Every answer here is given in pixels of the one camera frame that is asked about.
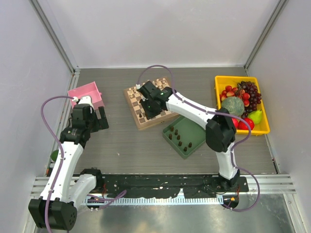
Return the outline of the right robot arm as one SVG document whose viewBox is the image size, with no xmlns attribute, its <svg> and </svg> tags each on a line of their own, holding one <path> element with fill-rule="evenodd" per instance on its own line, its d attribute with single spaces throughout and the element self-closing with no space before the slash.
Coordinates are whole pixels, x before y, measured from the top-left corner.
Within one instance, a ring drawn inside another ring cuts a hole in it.
<svg viewBox="0 0 311 233">
<path fill-rule="evenodd" d="M 237 186 L 240 170 L 235 164 L 234 155 L 236 129 L 225 108 L 216 110 L 205 107 L 170 87 L 160 90 L 151 81 L 144 85 L 136 84 L 136 90 L 142 94 L 140 104 L 148 119 L 163 111 L 171 111 L 201 126 L 205 130 L 206 144 L 216 152 L 221 188 L 231 191 Z"/>
</svg>

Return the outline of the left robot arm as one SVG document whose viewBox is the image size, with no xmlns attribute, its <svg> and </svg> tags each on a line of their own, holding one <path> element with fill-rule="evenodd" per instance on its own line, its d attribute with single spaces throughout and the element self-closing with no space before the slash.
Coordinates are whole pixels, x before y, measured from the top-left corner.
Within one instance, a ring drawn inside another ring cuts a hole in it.
<svg viewBox="0 0 311 233">
<path fill-rule="evenodd" d="M 71 113 L 71 124 L 60 134 L 59 154 L 54 168 L 38 199 L 30 200 L 28 209 L 37 227 L 70 231 L 77 212 L 89 192 L 99 193 L 104 182 L 101 171 L 86 168 L 74 185 L 71 179 L 91 133 L 109 127 L 104 107 L 97 111 L 89 104 L 77 104 Z"/>
</svg>

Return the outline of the green plastic tray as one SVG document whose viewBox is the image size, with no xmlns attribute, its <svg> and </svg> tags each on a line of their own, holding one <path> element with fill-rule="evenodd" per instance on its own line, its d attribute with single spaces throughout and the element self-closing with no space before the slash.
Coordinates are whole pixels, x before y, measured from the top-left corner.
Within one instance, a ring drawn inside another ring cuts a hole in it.
<svg viewBox="0 0 311 233">
<path fill-rule="evenodd" d="M 178 130 L 180 140 L 177 140 L 177 135 L 174 134 L 175 130 Z M 172 140 L 168 138 L 169 134 L 172 134 Z M 201 126 L 184 116 L 180 116 L 169 126 L 164 128 L 162 130 L 162 136 L 183 159 L 187 159 L 188 157 L 190 157 L 206 142 L 205 130 Z"/>
</svg>

